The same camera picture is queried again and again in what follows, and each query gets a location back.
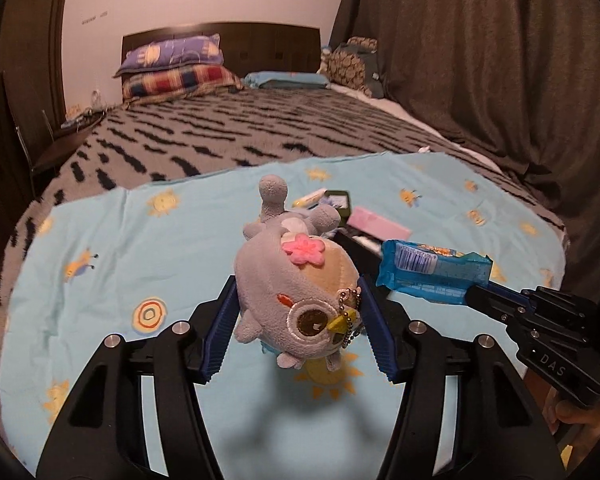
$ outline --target plush toy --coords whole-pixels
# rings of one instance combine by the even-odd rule
[[[234,335],[241,343],[260,339],[282,368],[325,358],[337,370],[340,349],[362,330],[358,272],[342,247],[320,237],[337,227],[338,211],[286,211],[286,194],[280,177],[260,180],[260,218],[244,227],[247,242],[235,257],[241,316]]]

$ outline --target purple pillow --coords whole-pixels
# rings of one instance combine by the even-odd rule
[[[191,64],[222,65],[220,34],[192,36],[143,45],[126,55],[114,77],[123,74],[156,72]]]

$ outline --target white wall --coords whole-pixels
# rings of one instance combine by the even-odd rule
[[[339,3],[340,0],[66,0],[62,80],[67,109],[90,106],[95,89],[100,91],[103,102],[121,102],[120,80],[111,75],[120,65],[122,36],[126,34],[189,23],[275,22],[319,27],[325,44]]]

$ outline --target chair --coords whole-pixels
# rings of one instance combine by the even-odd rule
[[[91,129],[55,138],[40,97],[26,71],[17,68],[4,70],[2,82],[15,131],[29,165],[31,192],[33,198],[37,198],[35,177],[64,164],[83,144]]]

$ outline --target blue plastic wrapper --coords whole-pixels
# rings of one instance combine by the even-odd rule
[[[486,286],[492,265],[490,258],[476,253],[387,240],[376,285],[433,303],[466,304],[467,289]]]

